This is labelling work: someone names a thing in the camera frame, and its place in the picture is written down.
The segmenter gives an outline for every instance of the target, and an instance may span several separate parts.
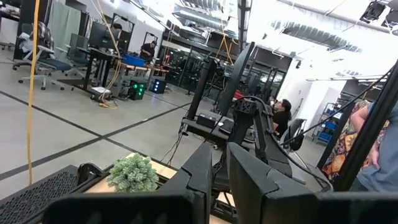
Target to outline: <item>gray floor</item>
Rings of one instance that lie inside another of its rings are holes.
[[[29,69],[12,70],[12,52],[0,52],[0,199],[28,185],[26,132],[29,84],[19,84]],[[53,74],[55,78],[65,78]],[[45,91],[35,83],[31,157],[33,179],[38,181],[68,165],[92,162],[101,168],[116,159],[139,151],[161,160],[177,139],[182,116],[192,96],[176,89],[168,94],[148,92],[141,101],[118,102],[118,109],[104,109],[85,92],[47,85]],[[211,108],[203,101],[200,111]],[[179,168],[201,144],[189,135],[183,137],[172,161]],[[216,162],[220,151],[213,151]],[[303,159],[316,165],[323,147],[305,142],[299,151]],[[171,154],[163,160],[167,162]],[[296,176],[317,187],[313,178],[294,168]]]

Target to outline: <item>potted plant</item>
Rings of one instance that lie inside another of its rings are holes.
[[[154,191],[159,180],[152,168],[150,157],[144,158],[138,153],[114,163],[108,177],[108,185],[117,192]]]

